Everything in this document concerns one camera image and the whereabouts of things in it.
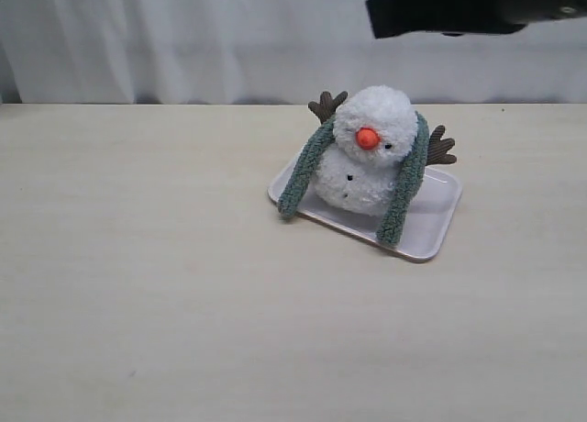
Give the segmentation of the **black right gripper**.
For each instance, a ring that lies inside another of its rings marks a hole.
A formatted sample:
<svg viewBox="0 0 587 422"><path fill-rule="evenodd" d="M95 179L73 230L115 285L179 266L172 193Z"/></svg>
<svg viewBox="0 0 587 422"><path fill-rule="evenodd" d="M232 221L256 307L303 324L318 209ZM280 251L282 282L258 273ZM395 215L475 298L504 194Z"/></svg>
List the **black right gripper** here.
<svg viewBox="0 0 587 422"><path fill-rule="evenodd" d="M586 18L586 0L367 0L376 39L409 33L508 35L529 25Z"/></svg>

